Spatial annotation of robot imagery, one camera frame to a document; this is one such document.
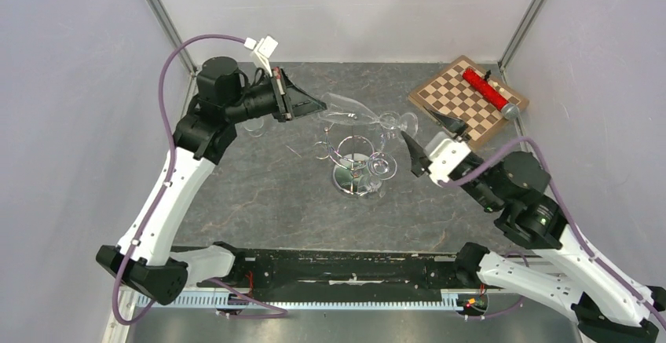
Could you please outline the chrome wine glass rack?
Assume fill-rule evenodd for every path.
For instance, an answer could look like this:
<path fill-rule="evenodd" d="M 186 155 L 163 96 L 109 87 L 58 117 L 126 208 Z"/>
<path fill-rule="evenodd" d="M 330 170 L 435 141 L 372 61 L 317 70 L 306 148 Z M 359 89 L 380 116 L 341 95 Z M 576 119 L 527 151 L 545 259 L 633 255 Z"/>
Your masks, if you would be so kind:
<path fill-rule="evenodd" d="M 338 192 L 358 199 L 380 199 L 386 194 L 385 182 L 370 170 L 369 161 L 384 145 L 378 125 L 326 122 L 313 153 L 316 159 L 332 164 L 331 181 Z"/>

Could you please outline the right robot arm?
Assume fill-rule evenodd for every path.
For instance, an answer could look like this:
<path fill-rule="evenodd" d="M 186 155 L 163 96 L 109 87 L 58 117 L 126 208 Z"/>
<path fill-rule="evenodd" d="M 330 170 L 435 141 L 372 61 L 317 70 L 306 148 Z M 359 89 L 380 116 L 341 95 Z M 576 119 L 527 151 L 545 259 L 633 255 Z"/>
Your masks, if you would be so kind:
<path fill-rule="evenodd" d="M 536 144 L 519 151 L 516 137 L 488 159 L 476 155 L 461 120 L 436 114 L 428 144 L 403 139 L 417 177 L 462 188 L 511 242 L 549 261 L 560 276 L 514 262 L 476 243 L 457 253 L 453 274 L 463 286 L 496 286 L 551 308 L 595 342 L 655 342 L 665 329 L 665 290 L 643 285 L 584 236 L 551 178 Z"/>

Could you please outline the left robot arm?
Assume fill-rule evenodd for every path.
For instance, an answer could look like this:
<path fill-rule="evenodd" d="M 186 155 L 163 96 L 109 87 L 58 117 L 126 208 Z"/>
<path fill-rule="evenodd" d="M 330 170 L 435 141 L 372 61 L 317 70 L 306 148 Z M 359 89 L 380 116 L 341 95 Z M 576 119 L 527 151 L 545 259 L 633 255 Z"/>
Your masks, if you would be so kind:
<path fill-rule="evenodd" d="M 102 246 L 97 263 L 121 284 L 160 305 L 184 288 L 210 278 L 238 286 L 246 265 L 225 246 L 174 252 L 181 222 L 203 182 L 237 137 L 236 127 L 272 116 L 289 122 L 325 111 L 327 105 L 296 86 L 283 68 L 259 69 L 255 81 L 231 57 L 213 57 L 196 76 L 197 94 L 177 123 L 163 172 L 148 201 L 114 246 Z"/>

